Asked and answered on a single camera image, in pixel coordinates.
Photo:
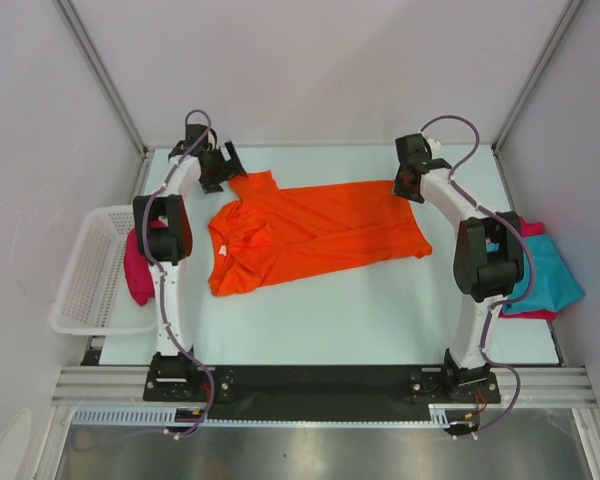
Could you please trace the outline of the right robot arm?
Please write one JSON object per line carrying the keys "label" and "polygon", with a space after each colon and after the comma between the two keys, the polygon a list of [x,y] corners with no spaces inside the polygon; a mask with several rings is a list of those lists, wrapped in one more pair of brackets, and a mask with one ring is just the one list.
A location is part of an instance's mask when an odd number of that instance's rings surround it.
{"label": "right robot arm", "polygon": [[393,193],[432,204],[456,232],[452,273],[463,297],[458,327],[445,352],[441,388],[449,399],[464,401],[488,378],[491,321],[524,277],[520,217],[513,211],[489,213],[461,188],[451,165],[433,155],[424,135],[399,137],[395,147],[399,167]]}

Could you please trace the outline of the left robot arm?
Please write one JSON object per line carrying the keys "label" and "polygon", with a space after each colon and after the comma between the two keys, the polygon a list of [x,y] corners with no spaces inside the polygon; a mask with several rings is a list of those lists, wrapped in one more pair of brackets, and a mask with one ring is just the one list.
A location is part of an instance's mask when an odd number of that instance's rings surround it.
{"label": "left robot arm", "polygon": [[245,174],[232,142],[219,143],[208,125],[188,124],[184,139],[169,154],[167,173],[157,189],[133,200],[137,248],[148,262],[154,287],[160,358],[194,360],[184,293],[194,249],[186,197],[196,185],[205,194],[221,192],[224,182]]}

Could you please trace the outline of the orange t-shirt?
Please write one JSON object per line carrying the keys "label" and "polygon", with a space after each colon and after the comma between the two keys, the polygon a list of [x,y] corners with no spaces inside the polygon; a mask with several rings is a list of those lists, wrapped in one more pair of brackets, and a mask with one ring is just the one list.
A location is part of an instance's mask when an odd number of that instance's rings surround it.
{"label": "orange t-shirt", "polygon": [[264,171],[229,186],[236,200],[208,226],[216,297],[433,252],[389,180],[281,189]]}

